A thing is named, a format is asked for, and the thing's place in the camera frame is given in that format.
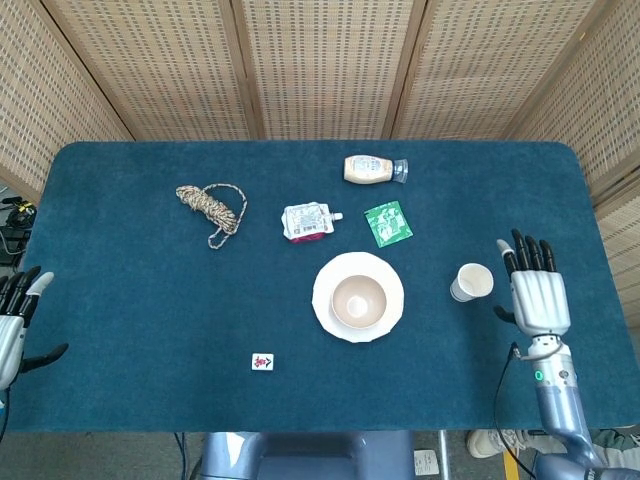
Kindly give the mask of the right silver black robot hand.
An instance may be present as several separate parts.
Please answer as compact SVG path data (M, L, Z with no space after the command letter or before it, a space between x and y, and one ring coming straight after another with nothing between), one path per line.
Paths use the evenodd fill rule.
M557 270L551 245L512 229L512 247L497 239L509 280L513 310L496 305L493 311L506 323L516 325L529 337L564 335L571 319L562 275Z

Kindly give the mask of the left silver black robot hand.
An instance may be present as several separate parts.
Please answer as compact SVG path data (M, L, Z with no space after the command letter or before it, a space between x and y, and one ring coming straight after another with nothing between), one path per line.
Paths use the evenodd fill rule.
M49 353L24 357L24 344L40 297L54 279L53 272L41 274L35 266L26 272L1 277L1 390L10 388L20 374L48 366L60 359L69 344Z

